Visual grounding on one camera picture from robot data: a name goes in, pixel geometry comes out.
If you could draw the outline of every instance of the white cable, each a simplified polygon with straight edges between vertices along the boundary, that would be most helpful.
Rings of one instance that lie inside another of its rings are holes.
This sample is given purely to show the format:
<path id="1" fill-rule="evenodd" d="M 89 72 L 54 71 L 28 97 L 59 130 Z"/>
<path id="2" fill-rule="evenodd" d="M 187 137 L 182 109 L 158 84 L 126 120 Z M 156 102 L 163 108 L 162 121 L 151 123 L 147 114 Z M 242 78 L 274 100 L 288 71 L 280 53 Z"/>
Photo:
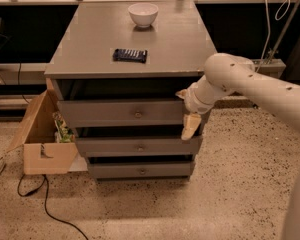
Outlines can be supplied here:
<path id="1" fill-rule="evenodd" d="M 281 17 L 278 18 L 279 12 L 281 11 L 282 7 L 283 7 L 287 2 L 288 2 L 288 6 L 287 6 L 286 10 L 285 10 L 284 13 L 281 15 Z M 290 8 L 290 0 L 284 0 L 284 2 L 281 4 L 281 6 L 279 7 L 279 9 L 277 10 L 276 15 L 275 15 L 274 18 L 275 18 L 277 21 L 281 20 L 281 19 L 287 14 L 289 8 Z"/>
<path id="2" fill-rule="evenodd" d="M 264 0 L 264 2 L 265 2 L 265 5 L 266 5 L 268 36 L 267 36 L 267 40 L 266 40 L 266 42 L 265 42 L 265 44 L 264 44 L 263 51 L 262 51 L 262 55 L 261 55 L 261 60 L 260 60 L 260 63 L 259 63 L 259 65 L 258 65 L 258 68 L 257 68 L 256 72 L 259 71 L 259 69 L 260 69 L 260 67 L 261 67 L 261 64 L 263 64 L 264 53 L 266 52 L 266 49 L 267 49 L 267 46 L 268 46 L 268 42 L 269 42 L 269 39 L 270 39 L 270 35 L 271 35 L 270 18 L 269 18 L 269 9 L 268 9 L 268 0 Z"/>

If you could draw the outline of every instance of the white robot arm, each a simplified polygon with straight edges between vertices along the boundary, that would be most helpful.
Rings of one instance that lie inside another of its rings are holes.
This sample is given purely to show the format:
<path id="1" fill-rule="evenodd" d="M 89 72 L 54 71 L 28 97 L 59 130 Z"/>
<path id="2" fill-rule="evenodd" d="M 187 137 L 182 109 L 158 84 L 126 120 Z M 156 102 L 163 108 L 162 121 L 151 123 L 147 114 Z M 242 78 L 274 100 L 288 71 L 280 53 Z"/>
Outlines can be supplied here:
<path id="1" fill-rule="evenodd" d="M 200 124 L 200 114 L 214 103 L 238 92 L 281 119 L 300 133 L 300 86 L 255 72 L 252 61 L 229 54 L 212 55 L 204 65 L 205 75 L 188 89 L 177 93 L 184 99 L 185 116 L 182 139 L 192 137 Z M 282 231 L 284 240 L 300 240 L 300 174 L 290 199 Z"/>

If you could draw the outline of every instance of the dresser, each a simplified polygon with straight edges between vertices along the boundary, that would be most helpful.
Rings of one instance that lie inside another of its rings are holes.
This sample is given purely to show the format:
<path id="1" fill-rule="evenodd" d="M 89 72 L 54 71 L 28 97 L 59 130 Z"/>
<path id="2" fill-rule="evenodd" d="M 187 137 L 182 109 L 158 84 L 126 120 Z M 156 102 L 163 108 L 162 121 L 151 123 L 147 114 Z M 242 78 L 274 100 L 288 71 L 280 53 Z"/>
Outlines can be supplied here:
<path id="1" fill-rule="evenodd" d="M 81 3 L 45 71 L 95 180 L 189 178 L 195 168 L 208 116 L 182 141 L 187 111 L 175 93 L 216 50 L 192 1 L 153 3 L 159 14 L 145 29 L 131 2 Z M 147 61 L 115 62 L 117 48 L 147 50 Z"/>

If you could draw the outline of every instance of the drawer front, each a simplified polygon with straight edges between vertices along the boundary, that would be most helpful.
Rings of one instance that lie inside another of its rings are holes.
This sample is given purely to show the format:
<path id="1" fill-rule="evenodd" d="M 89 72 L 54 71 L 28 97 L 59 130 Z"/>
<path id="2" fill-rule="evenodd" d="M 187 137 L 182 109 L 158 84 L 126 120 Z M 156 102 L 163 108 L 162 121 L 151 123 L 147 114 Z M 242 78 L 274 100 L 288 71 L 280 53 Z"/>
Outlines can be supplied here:
<path id="1" fill-rule="evenodd" d="M 194 163 L 140 164 L 140 165 L 89 165 L 90 174 L 97 179 L 181 177 L 190 176 Z"/>
<path id="2" fill-rule="evenodd" d="M 180 137 L 152 139 L 78 138 L 76 140 L 78 151 L 84 157 L 197 154 L 201 143 L 201 136 L 193 137 L 189 141 L 182 141 Z"/>
<path id="3" fill-rule="evenodd" d="M 70 128 L 182 124 L 183 101 L 60 101 Z"/>

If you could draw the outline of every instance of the floor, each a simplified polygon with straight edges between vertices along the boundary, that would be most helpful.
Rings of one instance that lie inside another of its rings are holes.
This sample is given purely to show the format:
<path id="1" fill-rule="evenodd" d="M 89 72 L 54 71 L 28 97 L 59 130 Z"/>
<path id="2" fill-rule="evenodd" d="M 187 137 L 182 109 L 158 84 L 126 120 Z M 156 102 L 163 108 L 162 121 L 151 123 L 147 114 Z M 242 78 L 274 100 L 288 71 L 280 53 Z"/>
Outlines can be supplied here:
<path id="1" fill-rule="evenodd" d="M 0 239 L 84 239 L 44 210 L 46 186 L 19 197 L 22 148 L 6 153 L 17 122 L 0 123 Z M 300 169 L 300 136 L 251 102 L 212 110 L 189 181 L 95 182 L 87 172 L 48 175 L 47 207 L 89 239 L 279 239 Z M 38 186 L 27 176 L 20 191 Z"/>

